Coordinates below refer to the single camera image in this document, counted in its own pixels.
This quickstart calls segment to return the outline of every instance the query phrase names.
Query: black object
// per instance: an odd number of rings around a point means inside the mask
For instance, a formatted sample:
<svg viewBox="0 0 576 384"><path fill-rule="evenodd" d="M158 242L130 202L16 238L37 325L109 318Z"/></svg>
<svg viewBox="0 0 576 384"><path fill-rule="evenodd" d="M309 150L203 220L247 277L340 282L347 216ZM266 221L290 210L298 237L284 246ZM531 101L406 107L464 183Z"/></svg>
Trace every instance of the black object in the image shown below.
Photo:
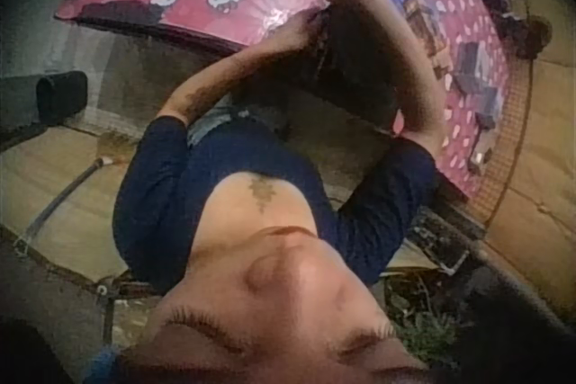
<svg viewBox="0 0 576 384"><path fill-rule="evenodd" d="M73 384L38 331L22 320L0 319L0 380Z"/></svg>
<svg viewBox="0 0 576 384"><path fill-rule="evenodd" d="M86 4L78 19L83 22L126 22L130 25L155 26L162 20L164 8L140 0L119 0L105 4Z"/></svg>
<svg viewBox="0 0 576 384"><path fill-rule="evenodd" d="M40 123L56 126L88 104L88 78L84 72L45 76L36 85Z"/></svg>
<svg viewBox="0 0 576 384"><path fill-rule="evenodd" d="M33 123L29 126L24 126L15 130L7 131L0 128L0 153L28 141L29 139L38 137L46 132L46 126L41 123Z"/></svg>

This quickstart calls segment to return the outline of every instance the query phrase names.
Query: arm tattoo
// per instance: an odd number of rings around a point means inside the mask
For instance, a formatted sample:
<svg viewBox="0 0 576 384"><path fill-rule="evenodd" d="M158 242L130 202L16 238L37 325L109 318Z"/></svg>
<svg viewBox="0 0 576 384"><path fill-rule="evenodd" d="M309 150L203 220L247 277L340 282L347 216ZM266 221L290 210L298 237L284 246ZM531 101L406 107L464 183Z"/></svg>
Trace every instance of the arm tattoo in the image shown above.
<svg viewBox="0 0 576 384"><path fill-rule="evenodd" d="M249 69L247 68L244 62L241 62L239 59L235 58L234 56L230 56L228 58L230 62L236 65L236 67L240 70L240 76L247 76L249 74Z"/></svg>
<svg viewBox="0 0 576 384"><path fill-rule="evenodd" d="M229 58L240 69L244 68L243 64L237 59ZM195 121L203 114L205 114L214 104L230 89L239 85L241 78L239 77L226 77L224 76L220 82L198 88L195 92L187 94L185 100L187 105L184 110L185 116L191 121Z"/></svg>
<svg viewBox="0 0 576 384"><path fill-rule="evenodd" d="M249 188L252 190L254 198L256 198L256 205L258 206L260 213L264 213L266 205L268 205L276 195L276 191L272 185L272 178L261 174L255 174L252 177L252 182Z"/></svg>

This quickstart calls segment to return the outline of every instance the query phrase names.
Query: sleeve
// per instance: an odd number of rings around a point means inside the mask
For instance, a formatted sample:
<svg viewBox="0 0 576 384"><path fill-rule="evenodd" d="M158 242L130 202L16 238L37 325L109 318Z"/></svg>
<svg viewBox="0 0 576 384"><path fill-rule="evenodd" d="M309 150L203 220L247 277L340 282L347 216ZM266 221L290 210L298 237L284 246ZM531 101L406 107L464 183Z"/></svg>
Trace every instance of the sleeve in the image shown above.
<svg viewBox="0 0 576 384"><path fill-rule="evenodd" d="M146 129L122 181L112 231L121 257L139 279L148 279L154 267L160 248L158 226L173 200L187 155L185 125L173 117L160 117Z"/></svg>
<svg viewBox="0 0 576 384"><path fill-rule="evenodd" d="M366 284L378 281L418 209L437 185L434 158L396 138L338 212L337 250Z"/></svg>

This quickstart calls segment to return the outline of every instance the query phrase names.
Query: wooden floor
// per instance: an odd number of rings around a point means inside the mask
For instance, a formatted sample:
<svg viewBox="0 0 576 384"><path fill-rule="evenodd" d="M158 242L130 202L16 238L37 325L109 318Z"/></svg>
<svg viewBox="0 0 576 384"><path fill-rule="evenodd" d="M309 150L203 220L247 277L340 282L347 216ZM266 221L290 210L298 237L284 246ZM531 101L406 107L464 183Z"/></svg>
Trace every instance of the wooden floor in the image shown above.
<svg viewBox="0 0 576 384"><path fill-rule="evenodd" d="M526 14L522 0L515 1ZM523 276L553 309L576 317L575 93L576 5L527 0L546 17L553 39L533 65L533 88L520 153L487 251Z"/></svg>
<svg viewBox="0 0 576 384"><path fill-rule="evenodd" d="M66 128L13 147L0 156L0 222L22 235L33 219L96 158L97 138ZM125 167L106 166L66 199L32 247L49 262L89 281L126 270L112 236L112 213Z"/></svg>

